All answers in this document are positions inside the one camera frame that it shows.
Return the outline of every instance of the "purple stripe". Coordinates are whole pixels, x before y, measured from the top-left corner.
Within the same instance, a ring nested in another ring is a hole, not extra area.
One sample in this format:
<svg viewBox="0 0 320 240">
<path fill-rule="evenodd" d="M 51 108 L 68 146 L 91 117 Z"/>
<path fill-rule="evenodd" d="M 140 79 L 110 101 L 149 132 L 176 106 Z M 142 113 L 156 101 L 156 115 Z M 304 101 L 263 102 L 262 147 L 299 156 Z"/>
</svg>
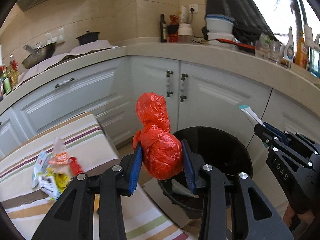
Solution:
<svg viewBox="0 0 320 240">
<path fill-rule="evenodd" d="M 75 140 L 78 140 L 78 139 L 80 139 L 80 138 L 82 138 L 82 137 L 84 137 L 84 136 L 86 136 L 86 135 L 88 135 L 88 134 L 90 134 L 90 133 L 92 133 L 92 132 L 95 132 L 95 131 L 97 131 L 97 130 L 101 130 L 101 127 L 96 127 L 96 128 L 94 128 L 94 129 L 91 129 L 91 130 L 83 133 L 83 134 L 80 134 L 80 135 L 78 135 L 77 137 L 74 137 L 74 138 L 72 138 L 72 139 L 64 142 L 64 144 L 67 145 L 67 144 L 69 144 L 69 143 L 71 143 L 71 142 L 73 142 L 73 141 L 75 141 Z M 53 151 L 53 148 L 47 150 L 47 153 L 50 153 L 50 152 L 52 152 L 52 151 Z M 9 174 L 10 172 L 13 172 L 13 171 L 15 171 L 16 169 L 22 167 L 24 164 L 27 164 L 27 163 L 30 163 L 30 162 L 36 160 L 36 159 L 38 158 L 38 156 L 39 156 L 39 155 L 36 155 L 36 156 L 32 157 L 31 159 L 29 159 L 29 160 L 27 160 L 27 161 L 24 161 L 23 163 L 20 163 L 19 165 L 13 167 L 11 170 L 9 170 L 9 171 L 7 171 L 6 173 L 2 174 L 2 175 L 0 176 L 0 179 L 1 179 L 2 177 L 4 177 L 5 175 Z"/>
<path fill-rule="evenodd" d="M 189 236 L 186 233 L 182 233 L 181 235 L 178 235 L 176 238 L 174 238 L 172 240 L 186 240 L 188 238 L 189 238 Z"/>
</svg>

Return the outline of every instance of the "tiled wall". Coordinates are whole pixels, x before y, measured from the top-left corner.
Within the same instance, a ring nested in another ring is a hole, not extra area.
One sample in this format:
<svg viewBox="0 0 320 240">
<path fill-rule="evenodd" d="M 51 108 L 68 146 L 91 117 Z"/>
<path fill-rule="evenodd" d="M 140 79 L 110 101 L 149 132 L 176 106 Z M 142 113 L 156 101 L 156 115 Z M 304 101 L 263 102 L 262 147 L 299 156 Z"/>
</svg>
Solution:
<svg viewBox="0 0 320 240">
<path fill-rule="evenodd" d="M 21 62 L 29 53 L 23 49 L 46 42 L 45 34 L 58 35 L 58 29 L 65 29 L 63 44 L 57 45 L 55 54 L 66 53 L 78 46 L 76 37 L 87 30 L 100 32 L 99 39 L 111 43 L 140 37 L 159 36 L 160 14 L 178 15 L 180 5 L 188 7 L 197 3 L 199 13 L 194 14 L 195 36 L 202 36 L 205 26 L 205 0 L 48 0 L 22 12 L 15 5 L 0 29 L 0 44 L 4 63 L 14 54 Z"/>
</svg>

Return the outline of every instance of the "crumpled red bag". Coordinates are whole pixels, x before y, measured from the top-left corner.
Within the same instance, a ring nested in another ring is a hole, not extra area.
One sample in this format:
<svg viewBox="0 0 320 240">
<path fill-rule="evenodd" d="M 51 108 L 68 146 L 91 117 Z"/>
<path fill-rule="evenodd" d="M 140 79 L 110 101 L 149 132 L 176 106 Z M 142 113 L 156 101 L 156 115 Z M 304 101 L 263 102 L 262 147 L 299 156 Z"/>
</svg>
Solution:
<svg viewBox="0 0 320 240">
<path fill-rule="evenodd" d="M 163 96 L 145 93 L 137 101 L 136 113 L 144 125 L 133 137 L 133 150 L 141 141 L 143 163 L 157 179 L 169 179 L 183 169 L 180 141 L 170 134 L 170 120 Z"/>
</svg>

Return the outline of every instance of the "white cabinet door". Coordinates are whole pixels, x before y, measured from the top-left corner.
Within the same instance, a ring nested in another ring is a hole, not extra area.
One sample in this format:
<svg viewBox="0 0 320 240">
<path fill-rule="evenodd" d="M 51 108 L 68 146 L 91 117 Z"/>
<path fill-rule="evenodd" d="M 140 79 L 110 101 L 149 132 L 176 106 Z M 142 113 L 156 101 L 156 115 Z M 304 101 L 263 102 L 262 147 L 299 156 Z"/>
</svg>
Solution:
<svg viewBox="0 0 320 240">
<path fill-rule="evenodd" d="M 320 142 L 320 118 L 276 90 L 271 93 L 262 121 L 281 131 L 299 132 Z M 283 214 L 288 202 L 275 176 L 266 165 L 268 149 L 255 135 L 247 150 L 252 160 L 253 180 L 278 212 Z"/>
<path fill-rule="evenodd" d="M 271 88 L 212 67 L 181 63 L 181 73 L 188 77 L 187 99 L 180 102 L 179 130 L 214 127 L 237 137 L 246 147 L 254 131 L 238 106 L 250 106 L 261 118 Z"/>
<path fill-rule="evenodd" d="M 27 140 L 13 110 L 7 109 L 0 115 L 0 159 Z"/>
<path fill-rule="evenodd" d="M 150 92 L 164 96 L 171 133 L 174 133 L 178 129 L 179 61 L 156 57 L 132 57 L 131 64 L 134 96 L 138 99 L 143 93 Z M 173 72 L 169 78 L 167 70 Z M 167 97 L 167 91 L 172 91 L 173 94 Z"/>
<path fill-rule="evenodd" d="M 128 139 L 137 126 L 127 87 L 128 60 L 124 57 L 85 67 L 33 91 L 13 106 L 23 127 L 34 136 L 92 111 L 115 144 Z"/>
</svg>

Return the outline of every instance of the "silver bolt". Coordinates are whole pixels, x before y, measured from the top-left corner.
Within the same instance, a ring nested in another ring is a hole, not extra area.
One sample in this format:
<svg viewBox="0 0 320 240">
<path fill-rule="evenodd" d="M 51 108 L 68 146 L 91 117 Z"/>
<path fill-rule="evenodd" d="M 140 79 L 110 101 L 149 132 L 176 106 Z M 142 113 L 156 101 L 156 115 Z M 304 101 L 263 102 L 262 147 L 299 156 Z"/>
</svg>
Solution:
<svg viewBox="0 0 320 240">
<path fill-rule="evenodd" d="M 240 172 L 240 173 L 239 173 L 239 177 L 240 177 L 241 179 L 247 179 L 247 178 L 248 178 L 248 174 L 246 174 L 245 172 Z"/>
<path fill-rule="evenodd" d="M 205 165 L 203 165 L 203 169 L 205 171 L 211 171 L 212 170 L 212 166 L 210 164 L 205 164 Z"/>
<path fill-rule="evenodd" d="M 121 169 L 122 169 L 122 167 L 120 165 L 115 165 L 115 166 L 112 167 L 112 170 L 116 171 L 116 172 L 117 171 L 121 171 Z"/>
<path fill-rule="evenodd" d="M 84 173 L 80 173 L 77 175 L 77 180 L 84 180 L 85 179 L 85 174 Z"/>
</svg>

